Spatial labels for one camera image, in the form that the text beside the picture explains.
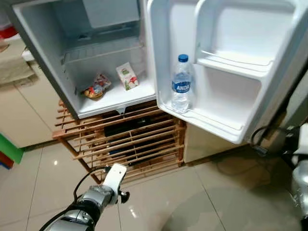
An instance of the snack package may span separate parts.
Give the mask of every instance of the snack package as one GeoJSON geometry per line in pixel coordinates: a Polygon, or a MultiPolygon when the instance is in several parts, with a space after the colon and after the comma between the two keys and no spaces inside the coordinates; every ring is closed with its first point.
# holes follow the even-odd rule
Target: snack package
{"type": "Polygon", "coordinates": [[[93,85],[82,93],[90,99],[96,99],[103,96],[110,85],[111,82],[105,75],[97,74],[93,85]]]}
{"type": "Polygon", "coordinates": [[[116,72],[122,81],[125,90],[132,89],[139,85],[137,77],[131,68],[130,64],[127,62],[116,68],[116,72]]]}

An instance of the wooden rack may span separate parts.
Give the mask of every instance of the wooden rack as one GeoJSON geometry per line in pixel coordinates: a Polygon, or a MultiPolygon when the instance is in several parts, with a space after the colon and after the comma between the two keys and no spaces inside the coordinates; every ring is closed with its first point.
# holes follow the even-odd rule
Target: wooden rack
{"type": "MultiPolygon", "coordinates": [[[[156,101],[127,107],[124,115],[111,111],[81,120],[59,105],[53,138],[88,172],[117,162],[128,167],[124,181],[131,181],[182,165],[185,122],[158,109],[156,101]]],[[[92,177],[102,183],[105,173],[92,177]]]]}

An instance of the refrigerator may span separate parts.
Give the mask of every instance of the refrigerator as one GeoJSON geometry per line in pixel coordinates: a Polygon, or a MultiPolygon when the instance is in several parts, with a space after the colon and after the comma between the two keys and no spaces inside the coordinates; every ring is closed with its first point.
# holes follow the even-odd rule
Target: refrigerator
{"type": "Polygon", "coordinates": [[[307,0],[5,0],[26,45],[74,118],[156,99],[158,107],[227,141],[268,125],[307,69],[307,0]],[[190,108],[171,107],[179,54],[193,66],[190,108]],[[139,86],[126,91],[116,67],[139,86]],[[112,87],[80,94],[96,74],[112,87]]]}

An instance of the blue bottle cap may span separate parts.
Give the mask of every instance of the blue bottle cap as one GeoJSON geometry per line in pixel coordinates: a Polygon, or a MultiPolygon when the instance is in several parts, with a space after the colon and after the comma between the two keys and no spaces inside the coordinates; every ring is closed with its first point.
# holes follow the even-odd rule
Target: blue bottle cap
{"type": "Polygon", "coordinates": [[[180,54],[179,55],[179,62],[187,62],[188,61],[188,55],[186,54],[180,54]]]}

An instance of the water bottle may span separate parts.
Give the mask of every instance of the water bottle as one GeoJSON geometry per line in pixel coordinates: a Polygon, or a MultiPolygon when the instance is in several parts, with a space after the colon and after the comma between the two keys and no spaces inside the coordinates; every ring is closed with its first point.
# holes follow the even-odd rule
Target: water bottle
{"type": "Polygon", "coordinates": [[[192,73],[188,55],[180,54],[179,62],[174,68],[172,76],[172,100],[171,105],[175,111],[185,113],[189,106],[189,90],[192,81],[192,73]]]}

